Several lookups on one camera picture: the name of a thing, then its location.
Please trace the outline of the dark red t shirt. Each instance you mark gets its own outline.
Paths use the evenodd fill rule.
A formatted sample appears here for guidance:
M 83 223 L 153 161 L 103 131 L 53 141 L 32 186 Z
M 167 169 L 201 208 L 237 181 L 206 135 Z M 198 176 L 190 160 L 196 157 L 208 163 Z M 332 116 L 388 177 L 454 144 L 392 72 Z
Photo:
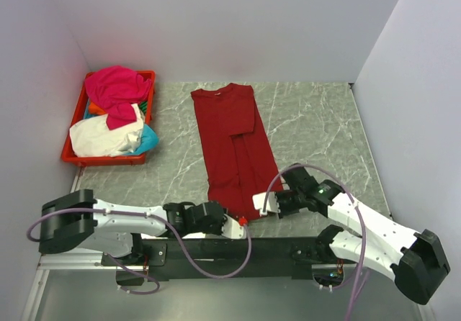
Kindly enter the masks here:
M 230 83 L 191 93 L 208 180 L 208 199 L 235 218 L 260 218 L 252 196 L 279 170 L 251 86 Z

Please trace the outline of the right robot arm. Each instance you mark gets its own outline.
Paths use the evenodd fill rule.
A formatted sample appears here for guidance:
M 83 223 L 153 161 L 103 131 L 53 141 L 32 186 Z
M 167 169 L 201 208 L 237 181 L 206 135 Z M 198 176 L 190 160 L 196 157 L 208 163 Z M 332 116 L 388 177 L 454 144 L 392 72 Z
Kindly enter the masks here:
M 394 282 L 412 302 L 428 304 L 451 271 L 439 237 L 399 225 L 360 202 L 331 173 L 319 183 L 308 164 L 293 164 L 278 173 L 288 188 L 275 195 L 272 210 L 288 215 L 306 208 L 337 222 L 322 232 L 316 245 L 320 260 L 354 261 Z

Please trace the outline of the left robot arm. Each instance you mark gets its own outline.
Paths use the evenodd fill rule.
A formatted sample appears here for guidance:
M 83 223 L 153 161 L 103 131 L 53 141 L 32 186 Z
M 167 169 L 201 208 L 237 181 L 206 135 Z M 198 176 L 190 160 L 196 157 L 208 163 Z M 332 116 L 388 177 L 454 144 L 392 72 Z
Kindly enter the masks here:
M 143 258 L 142 235 L 170 238 L 174 231 L 182 237 L 197 232 L 222 235 L 229 220 L 227 211 L 217 202 L 134 207 L 96 199 L 91 189 L 75 191 L 44 204 L 42 216 L 66 209 L 70 212 L 41 223 L 40 253 L 58 254 L 86 248 L 109 253 L 129 265 Z

